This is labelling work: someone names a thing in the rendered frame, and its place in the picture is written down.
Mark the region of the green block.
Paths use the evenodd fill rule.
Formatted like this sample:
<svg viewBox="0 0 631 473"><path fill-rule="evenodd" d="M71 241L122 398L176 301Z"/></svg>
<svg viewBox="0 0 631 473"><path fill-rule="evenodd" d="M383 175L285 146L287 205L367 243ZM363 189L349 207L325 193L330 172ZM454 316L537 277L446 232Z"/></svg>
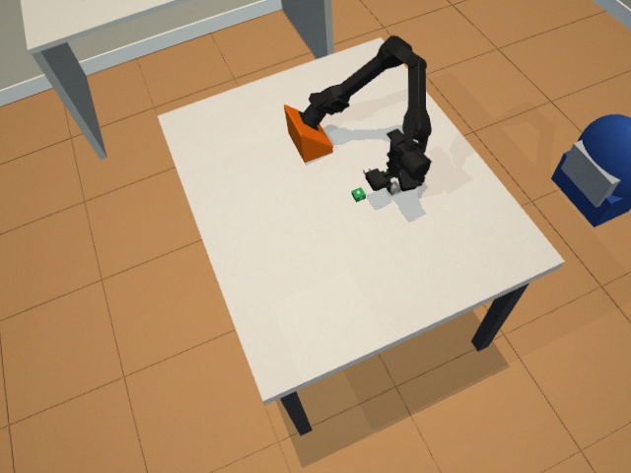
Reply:
<svg viewBox="0 0 631 473"><path fill-rule="evenodd" d="M356 202L366 199L366 194L363 191L362 187L352 190L352 196Z"/></svg>

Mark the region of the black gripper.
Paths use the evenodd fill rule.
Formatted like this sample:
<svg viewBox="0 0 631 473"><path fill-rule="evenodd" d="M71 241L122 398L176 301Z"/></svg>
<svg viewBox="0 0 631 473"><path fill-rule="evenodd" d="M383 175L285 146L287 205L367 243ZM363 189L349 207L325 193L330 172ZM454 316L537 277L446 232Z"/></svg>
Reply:
<svg viewBox="0 0 631 473"><path fill-rule="evenodd" d="M388 166L386 172L380 171L379 169L372 169L366 172L366 179L374 191L386 188L387 191L390 192L390 188L393 185L391 179L393 177L397 178L395 171L399 169L399 167L402 167L401 162L394 161L390 157L389 152L387 156L389 157L389 161L386 162Z"/></svg>

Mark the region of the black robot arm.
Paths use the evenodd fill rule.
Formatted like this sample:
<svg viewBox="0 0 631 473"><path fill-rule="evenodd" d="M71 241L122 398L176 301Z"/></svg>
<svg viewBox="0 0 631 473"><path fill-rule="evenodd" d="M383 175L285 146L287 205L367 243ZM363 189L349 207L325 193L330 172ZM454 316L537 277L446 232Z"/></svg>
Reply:
<svg viewBox="0 0 631 473"><path fill-rule="evenodd" d="M405 63L408 66L408 106L402 121L405 135L399 129L387 132L390 138L389 155L402 165L395 171L402 191L423 185L432 162L424 154L432 131L426 109L427 62L412 50L411 44L398 36L387 38L369 63L343 83L311 94L309 107L304 113L299 111L302 121L318 130L318 124L327 114L342 113L350 106L350 98L379 74Z"/></svg>

